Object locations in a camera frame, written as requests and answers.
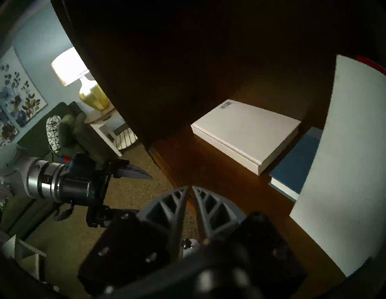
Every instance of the sofa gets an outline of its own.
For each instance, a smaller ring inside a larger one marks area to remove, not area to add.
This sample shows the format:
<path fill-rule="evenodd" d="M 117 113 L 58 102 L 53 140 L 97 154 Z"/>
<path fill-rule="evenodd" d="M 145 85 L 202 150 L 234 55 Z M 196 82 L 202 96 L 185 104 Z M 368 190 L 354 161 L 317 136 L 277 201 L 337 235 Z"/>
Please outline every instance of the sofa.
<path fill-rule="evenodd" d="M 62 148 L 56 155 L 51 151 L 46 134 L 47 118 L 53 115 L 61 118 L 71 115 L 75 119 L 70 145 Z M 86 117 L 76 102 L 69 105 L 61 102 L 43 116 L 17 144 L 27 149 L 29 156 L 42 157 L 50 162 L 62 163 L 61 155 L 74 157 L 79 152 L 85 153 L 97 162 L 97 167 L 101 167 L 107 159 L 117 156 L 90 125 L 84 124 Z M 17 235 L 25 240 L 54 210 L 51 202 L 41 198 L 14 198 L 7 203 L 3 211 L 0 229 L 8 236 Z"/>

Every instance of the beige carpet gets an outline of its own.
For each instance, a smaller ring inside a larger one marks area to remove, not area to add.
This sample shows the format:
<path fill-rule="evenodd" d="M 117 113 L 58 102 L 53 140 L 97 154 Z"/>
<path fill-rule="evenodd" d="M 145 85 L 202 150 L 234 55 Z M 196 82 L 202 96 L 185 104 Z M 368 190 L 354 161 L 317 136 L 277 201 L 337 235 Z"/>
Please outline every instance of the beige carpet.
<path fill-rule="evenodd" d="M 140 143 L 132 145 L 122 159 L 130 160 L 148 172 L 153 180 L 112 178 L 105 198 L 111 208 L 141 209 L 152 198 L 172 189 L 165 175 L 151 160 Z M 104 229 L 89 228 L 86 224 L 86 207 L 75 207 L 73 215 L 64 221 L 56 222 L 50 216 L 43 222 L 26 242 L 47 254 L 46 280 L 57 285 L 61 293 L 73 298 L 89 298 L 77 280 L 78 268 L 93 244 Z M 186 211 L 183 236 L 198 239 L 196 220 Z"/>

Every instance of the barcode label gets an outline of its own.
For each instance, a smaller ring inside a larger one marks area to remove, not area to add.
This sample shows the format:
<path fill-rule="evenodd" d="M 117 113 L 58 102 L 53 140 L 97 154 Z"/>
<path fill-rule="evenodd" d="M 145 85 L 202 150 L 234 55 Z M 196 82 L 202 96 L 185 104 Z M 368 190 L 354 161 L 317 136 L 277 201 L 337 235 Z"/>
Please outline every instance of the barcode label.
<path fill-rule="evenodd" d="M 222 104 L 222 105 L 220 106 L 220 108 L 221 108 L 221 109 L 225 109 L 225 108 L 227 108 L 230 104 L 232 104 L 232 102 L 225 102 L 224 104 Z"/>

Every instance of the red object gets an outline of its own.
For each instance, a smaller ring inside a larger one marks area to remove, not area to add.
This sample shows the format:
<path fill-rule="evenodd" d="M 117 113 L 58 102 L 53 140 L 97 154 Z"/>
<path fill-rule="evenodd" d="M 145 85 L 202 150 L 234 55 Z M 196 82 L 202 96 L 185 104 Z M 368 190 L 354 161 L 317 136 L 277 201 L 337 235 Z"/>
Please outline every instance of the red object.
<path fill-rule="evenodd" d="M 63 156 L 62 156 L 62 161 L 63 161 L 63 163 L 69 164 L 69 163 L 70 163 L 70 160 L 71 160 L 71 157 L 70 157 L 70 156 L 67 156 L 67 155 L 63 155 Z"/>
<path fill-rule="evenodd" d="M 377 71 L 381 72 L 382 74 L 384 74 L 386 76 L 386 69 L 381 67 L 379 64 L 376 64 L 374 61 L 372 61 L 368 58 L 362 57 L 360 55 L 357 55 L 357 60 L 361 63 L 368 65 L 368 66 L 371 66 L 373 69 L 376 69 Z"/>

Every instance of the table lamp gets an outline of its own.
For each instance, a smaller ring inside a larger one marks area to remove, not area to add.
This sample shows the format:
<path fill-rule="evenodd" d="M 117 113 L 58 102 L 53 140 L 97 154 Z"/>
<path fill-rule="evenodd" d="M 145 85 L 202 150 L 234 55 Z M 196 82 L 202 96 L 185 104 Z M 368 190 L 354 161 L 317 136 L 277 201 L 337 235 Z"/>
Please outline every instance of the table lamp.
<path fill-rule="evenodd" d="M 85 77 L 89 70 L 74 47 L 55 58 L 51 66 L 64 86 L 80 79 L 82 87 L 79 90 L 79 97 L 88 106 L 98 111 L 110 106 L 109 99 L 98 83 Z"/>

